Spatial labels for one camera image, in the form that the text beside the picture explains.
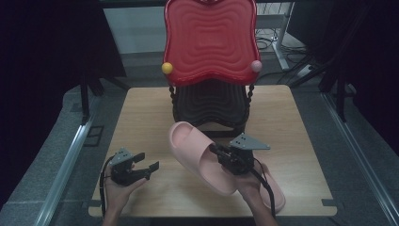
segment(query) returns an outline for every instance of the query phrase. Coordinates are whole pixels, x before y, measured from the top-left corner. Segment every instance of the wooden tabletop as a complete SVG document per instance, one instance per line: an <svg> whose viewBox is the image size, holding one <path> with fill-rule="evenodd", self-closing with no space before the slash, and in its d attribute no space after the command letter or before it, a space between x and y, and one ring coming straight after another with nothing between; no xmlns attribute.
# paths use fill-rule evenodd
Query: wooden tabletop
<svg viewBox="0 0 399 226"><path fill-rule="evenodd" d="M127 93L107 157L125 147L133 154L146 154L137 169L159 161L160 169L130 197L123 209L131 217L249 217L251 212L240 194L215 194L192 175L169 151L168 129L174 123L168 88L134 88ZM326 179L300 118L295 100L286 86L256 86L246 134L270 145L254 151L269 167L281 187L285 207L280 216L333 216L335 206ZM217 139L216 142L228 142ZM93 200L100 199L98 183ZM101 207L89 207L92 216Z"/></svg>

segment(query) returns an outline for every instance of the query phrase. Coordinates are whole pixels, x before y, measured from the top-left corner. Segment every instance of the electrical cable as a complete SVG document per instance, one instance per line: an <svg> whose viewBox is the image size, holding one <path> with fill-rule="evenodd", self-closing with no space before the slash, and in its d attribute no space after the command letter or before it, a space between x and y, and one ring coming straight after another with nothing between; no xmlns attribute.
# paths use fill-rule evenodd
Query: electrical cable
<svg viewBox="0 0 399 226"><path fill-rule="evenodd" d="M279 3L279 11L281 10L281 5L282 3ZM277 14L279 14L279 12Z"/></svg>
<svg viewBox="0 0 399 226"><path fill-rule="evenodd" d="M260 162L258 159L256 159L256 158L253 158L253 159L256 160L256 161L259 163L259 165L261 166L262 173L263 173L263 177L262 177L262 175L261 175L257 170L255 170L254 168L250 168L249 171L261 182L262 186L263 186L263 187L267 190L267 192L269 193L271 213L272 213L273 218L276 218L276 204L275 204L275 199L274 199L273 190L272 190L270 184L267 183L266 175L265 175L265 173L264 173L264 169L263 169L263 167L262 167L261 162Z"/></svg>
<svg viewBox="0 0 399 226"><path fill-rule="evenodd" d="M305 57L303 57L299 62L297 62L292 68L290 68L290 70L286 71L286 72L274 72L274 73L264 73L260 76L258 76L258 78L255 81L255 85L259 82L259 80L263 79L264 77L268 76L268 75L272 75L272 74L280 74L282 73L282 77L276 82L276 85L280 85L282 79L287 76L289 73L295 72L298 69L300 69L301 66L309 63L311 60L313 59L313 56L307 55Z"/></svg>
<svg viewBox="0 0 399 226"><path fill-rule="evenodd" d="M105 164L103 165L103 169L102 169L101 174L100 174L99 187L100 187L101 210L102 210L102 213L103 213L103 218L105 217L105 210L106 210L106 208L105 208L105 195L104 195L104 179L106 178L105 177L105 170L106 170L106 167L108 166L108 164L109 164L109 162L111 161L112 158L113 158L113 156L108 158L105 161Z"/></svg>
<svg viewBox="0 0 399 226"><path fill-rule="evenodd" d="M297 56L297 55L307 55L307 54L306 54L306 53L302 53L302 54L299 54L299 53L296 53L296 54L287 54L285 57L287 58L288 61L290 61L290 62L292 62L292 63L299 63L300 60L299 60L299 61L294 61L293 59L290 58L290 56Z"/></svg>
<svg viewBox="0 0 399 226"><path fill-rule="evenodd" d="M302 66L308 64L312 60L312 56L305 56L301 61L295 65L295 73L293 73L290 78L285 82L288 85L290 81L297 75L297 72L302 68Z"/></svg>
<svg viewBox="0 0 399 226"><path fill-rule="evenodd" d="M259 50L266 50L271 44L272 44L272 40L270 40L270 39L267 39L267 38L263 38L263 37L257 37L256 38L256 43L258 44L258 43L261 43L261 44L264 44L265 45L265 47L259 47L258 46L258 49Z"/></svg>
<svg viewBox="0 0 399 226"><path fill-rule="evenodd" d="M267 3L262 4L262 9L260 9L260 13L257 12L257 15L265 15L266 12L266 8L267 8ZM261 33L263 29L256 29L255 30L255 35L259 35Z"/></svg>
<svg viewBox="0 0 399 226"><path fill-rule="evenodd" d="M269 5L269 10L267 11L267 14L270 14L270 9L272 8L273 4L274 4L274 3L270 3L270 5Z"/></svg>

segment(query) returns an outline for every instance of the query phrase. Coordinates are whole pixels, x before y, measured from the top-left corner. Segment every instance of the pink slide sandal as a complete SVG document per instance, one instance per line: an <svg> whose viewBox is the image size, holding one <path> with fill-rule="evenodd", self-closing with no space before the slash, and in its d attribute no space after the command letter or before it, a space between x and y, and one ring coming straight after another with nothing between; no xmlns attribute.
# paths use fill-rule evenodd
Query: pink slide sandal
<svg viewBox="0 0 399 226"><path fill-rule="evenodd" d="M237 188L234 184L234 175L222 169L216 154L211 153L208 148L214 144L211 139L186 121L174 123L168 135L170 151L182 166L219 195L228 196L235 192ZM278 212L284 207L285 197L267 166L262 163L262 167L266 181L273 190L275 209ZM263 186L261 186L261 196L264 204L270 208L269 193Z"/></svg>

